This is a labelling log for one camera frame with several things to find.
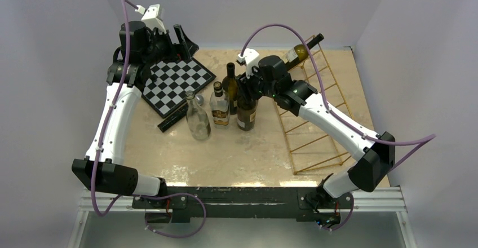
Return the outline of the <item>green wine bottle dark label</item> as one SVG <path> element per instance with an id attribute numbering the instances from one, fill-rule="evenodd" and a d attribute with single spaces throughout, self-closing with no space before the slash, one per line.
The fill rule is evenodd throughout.
<path id="1" fill-rule="evenodd" d="M 243 96 L 237 100 L 237 124 L 241 130 L 250 131 L 255 126 L 257 100 L 247 101 Z"/>

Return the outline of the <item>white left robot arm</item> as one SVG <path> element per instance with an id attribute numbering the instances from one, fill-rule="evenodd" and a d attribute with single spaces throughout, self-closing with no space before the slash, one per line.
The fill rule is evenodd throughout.
<path id="1" fill-rule="evenodd" d="M 130 21 L 128 29 L 121 26 L 121 45 L 114 51 L 107 71 L 107 97 L 97 132 L 85 157 L 72 163 L 72 172 L 88 190 L 144 195 L 155 208 L 166 205 L 165 180 L 124 166 L 123 153 L 136 105 L 147 80 L 154 77 L 152 66 L 190 60 L 199 49 L 181 25 L 174 25 L 174 31 L 177 43 L 172 43 L 168 32 L 160 33 L 142 21 Z"/>

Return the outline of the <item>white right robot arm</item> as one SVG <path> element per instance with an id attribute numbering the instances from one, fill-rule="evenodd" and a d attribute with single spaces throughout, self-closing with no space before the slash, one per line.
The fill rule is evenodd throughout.
<path id="1" fill-rule="evenodd" d="M 292 79 L 285 63 L 276 55 L 261 58 L 255 50 L 237 55 L 246 68 L 237 83 L 248 101 L 273 99 L 283 110 L 314 124 L 337 141 L 356 163 L 349 169 L 326 177 L 317 187 L 320 205 L 329 207 L 348 192 L 372 192 L 395 164 L 395 138 L 388 132 L 378 135 L 361 126 L 323 100 L 316 88 L 304 80 Z"/>

